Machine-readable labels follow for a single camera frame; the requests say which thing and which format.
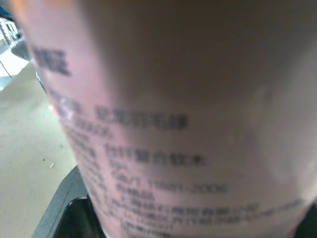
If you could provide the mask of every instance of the beverage can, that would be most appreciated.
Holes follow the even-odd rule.
[[[317,193],[317,3],[13,0],[110,238],[289,238]]]

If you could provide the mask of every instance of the pink can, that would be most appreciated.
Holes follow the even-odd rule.
[[[110,238],[288,238],[317,194],[317,3],[13,0]]]

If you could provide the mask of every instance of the floor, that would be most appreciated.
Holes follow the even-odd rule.
[[[0,55],[16,75],[6,86],[0,65],[0,238],[31,238],[75,161],[34,66],[14,57]]]
[[[0,42],[0,91],[7,86],[28,63],[11,53],[5,42]]]

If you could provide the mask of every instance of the can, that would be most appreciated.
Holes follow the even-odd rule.
[[[317,2],[13,0],[111,238],[288,238],[317,192]]]

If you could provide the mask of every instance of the concrete ground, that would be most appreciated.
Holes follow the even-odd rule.
[[[0,55],[16,75],[0,92],[0,238],[31,238],[62,179],[72,151],[35,68],[8,50]],[[0,81],[5,72],[0,65]]]

